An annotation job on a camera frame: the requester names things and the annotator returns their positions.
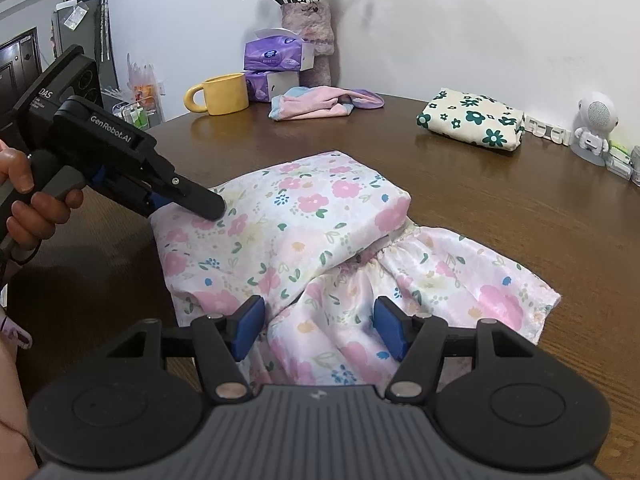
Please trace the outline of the pink floral garment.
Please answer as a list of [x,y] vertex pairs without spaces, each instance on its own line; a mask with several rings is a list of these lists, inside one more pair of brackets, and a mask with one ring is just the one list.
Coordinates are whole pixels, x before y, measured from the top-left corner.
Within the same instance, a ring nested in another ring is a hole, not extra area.
[[224,216],[169,204],[150,223],[180,325],[250,296],[266,322],[240,367],[252,387],[374,385],[398,363],[373,326],[378,297],[454,327],[495,318],[537,341],[560,295],[494,250],[408,216],[410,195],[341,152],[218,186]]

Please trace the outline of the white letter block row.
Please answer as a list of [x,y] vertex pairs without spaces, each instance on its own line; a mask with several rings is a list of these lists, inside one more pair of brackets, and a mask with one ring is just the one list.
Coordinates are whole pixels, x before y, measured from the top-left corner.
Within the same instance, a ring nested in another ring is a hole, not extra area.
[[552,126],[546,122],[530,116],[524,116],[525,131],[538,139],[544,139],[554,144],[570,146],[572,133],[564,128]]

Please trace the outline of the white astronaut figurine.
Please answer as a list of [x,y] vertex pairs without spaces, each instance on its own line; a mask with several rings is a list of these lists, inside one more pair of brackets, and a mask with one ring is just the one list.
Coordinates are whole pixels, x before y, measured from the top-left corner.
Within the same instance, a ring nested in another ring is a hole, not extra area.
[[577,119],[570,149],[586,162],[603,167],[610,150],[610,134],[620,122],[613,102],[601,92],[591,92],[579,100]]

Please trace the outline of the yellow ceramic mug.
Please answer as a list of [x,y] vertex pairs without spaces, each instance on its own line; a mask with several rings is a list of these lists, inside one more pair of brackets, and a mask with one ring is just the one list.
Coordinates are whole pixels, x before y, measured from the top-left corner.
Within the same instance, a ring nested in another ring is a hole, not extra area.
[[209,116],[242,112],[250,105],[245,75],[234,73],[206,79],[186,92],[183,104],[192,113]]

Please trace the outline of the upper purple tissue pack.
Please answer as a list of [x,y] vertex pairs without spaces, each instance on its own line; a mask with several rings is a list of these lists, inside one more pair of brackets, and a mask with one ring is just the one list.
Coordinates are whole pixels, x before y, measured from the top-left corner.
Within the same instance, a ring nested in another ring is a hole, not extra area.
[[306,72],[314,67],[314,45],[285,28],[262,29],[244,47],[244,70]]

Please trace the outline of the lower purple tissue pack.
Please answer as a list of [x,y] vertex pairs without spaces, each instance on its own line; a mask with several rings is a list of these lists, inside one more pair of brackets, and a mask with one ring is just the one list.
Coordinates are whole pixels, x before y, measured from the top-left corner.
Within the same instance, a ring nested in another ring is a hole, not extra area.
[[250,102],[269,103],[275,96],[299,86],[299,72],[245,72]]

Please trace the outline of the fuzzy purple vase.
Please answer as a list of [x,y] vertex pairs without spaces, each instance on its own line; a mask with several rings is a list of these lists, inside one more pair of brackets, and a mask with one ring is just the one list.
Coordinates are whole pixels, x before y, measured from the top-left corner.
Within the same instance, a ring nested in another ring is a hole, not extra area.
[[335,36],[329,5],[318,1],[285,3],[281,13],[282,26],[314,47],[314,67],[300,74],[300,83],[305,87],[330,86]]

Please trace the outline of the green floral folded cloth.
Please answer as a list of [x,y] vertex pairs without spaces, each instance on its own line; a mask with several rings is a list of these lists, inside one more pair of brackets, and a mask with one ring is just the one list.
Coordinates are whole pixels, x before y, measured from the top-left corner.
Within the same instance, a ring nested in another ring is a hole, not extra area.
[[441,88],[416,116],[416,124],[452,140],[513,152],[521,145],[524,116],[490,96]]

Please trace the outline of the purple tissue pack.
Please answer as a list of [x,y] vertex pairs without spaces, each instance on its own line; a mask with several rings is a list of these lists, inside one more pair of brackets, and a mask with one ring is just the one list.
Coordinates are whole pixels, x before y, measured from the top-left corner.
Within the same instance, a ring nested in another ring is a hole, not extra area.
[[299,72],[245,72],[250,102],[269,103],[275,96],[299,86]]
[[306,72],[314,67],[314,45],[285,28],[262,29],[244,47],[244,70]]

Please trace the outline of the pink blue purple cloth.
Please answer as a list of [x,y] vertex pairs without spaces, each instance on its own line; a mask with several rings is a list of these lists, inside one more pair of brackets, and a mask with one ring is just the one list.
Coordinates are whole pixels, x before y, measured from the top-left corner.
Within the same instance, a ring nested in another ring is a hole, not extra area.
[[275,122],[346,117],[353,110],[378,110],[385,104],[382,96],[363,89],[320,86],[294,87],[271,99],[269,118]]

